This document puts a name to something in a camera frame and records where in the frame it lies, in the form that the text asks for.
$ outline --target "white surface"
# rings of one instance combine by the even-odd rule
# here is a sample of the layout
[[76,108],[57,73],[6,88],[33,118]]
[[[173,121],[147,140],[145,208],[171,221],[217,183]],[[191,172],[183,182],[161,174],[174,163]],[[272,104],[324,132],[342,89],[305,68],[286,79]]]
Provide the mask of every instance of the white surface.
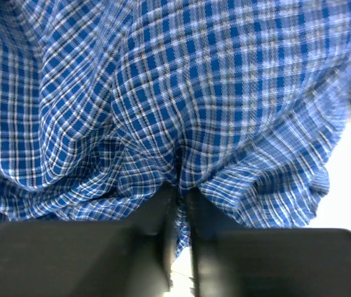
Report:
[[[351,230],[351,118],[342,139],[327,164],[331,189],[318,207],[314,228],[345,228]],[[192,277],[190,249],[185,249],[174,262],[175,274]]]

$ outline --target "bunched fabric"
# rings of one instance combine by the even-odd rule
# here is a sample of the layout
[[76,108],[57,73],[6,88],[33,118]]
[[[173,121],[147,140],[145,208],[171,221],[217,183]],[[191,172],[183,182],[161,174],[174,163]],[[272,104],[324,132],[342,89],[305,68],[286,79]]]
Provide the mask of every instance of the bunched fabric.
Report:
[[350,88],[351,0],[0,1],[0,223],[118,220],[168,181],[304,226]]

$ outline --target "garment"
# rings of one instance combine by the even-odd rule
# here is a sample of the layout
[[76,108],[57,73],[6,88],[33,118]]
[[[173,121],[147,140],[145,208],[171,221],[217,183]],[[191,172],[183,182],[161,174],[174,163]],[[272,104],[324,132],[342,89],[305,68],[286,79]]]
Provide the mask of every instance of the garment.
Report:
[[0,1],[0,223],[117,220],[168,181],[306,225],[350,88],[351,0]]

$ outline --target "fabric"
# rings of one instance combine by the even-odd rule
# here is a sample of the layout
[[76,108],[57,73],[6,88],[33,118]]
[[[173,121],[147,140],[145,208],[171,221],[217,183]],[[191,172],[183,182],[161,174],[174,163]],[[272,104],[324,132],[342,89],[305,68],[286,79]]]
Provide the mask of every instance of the fabric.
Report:
[[303,226],[350,89],[351,0],[0,1],[0,223],[117,220],[168,181]]

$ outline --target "dark object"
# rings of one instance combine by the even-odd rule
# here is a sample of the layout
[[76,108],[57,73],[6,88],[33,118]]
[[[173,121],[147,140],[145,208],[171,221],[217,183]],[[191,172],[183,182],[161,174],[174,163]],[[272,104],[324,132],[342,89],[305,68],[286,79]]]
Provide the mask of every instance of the dark object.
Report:
[[[0,226],[2,296],[161,296],[168,290],[176,190],[120,222]],[[197,297],[351,297],[351,233],[247,230],[198,189],[187,196]]]
[[[351,297],[351,232],[242,230],[198,190],[187,202],[196,296]],[[232,231],[217,227],[205,239],[212,222],[199,209],[220,212],[213,216]]]

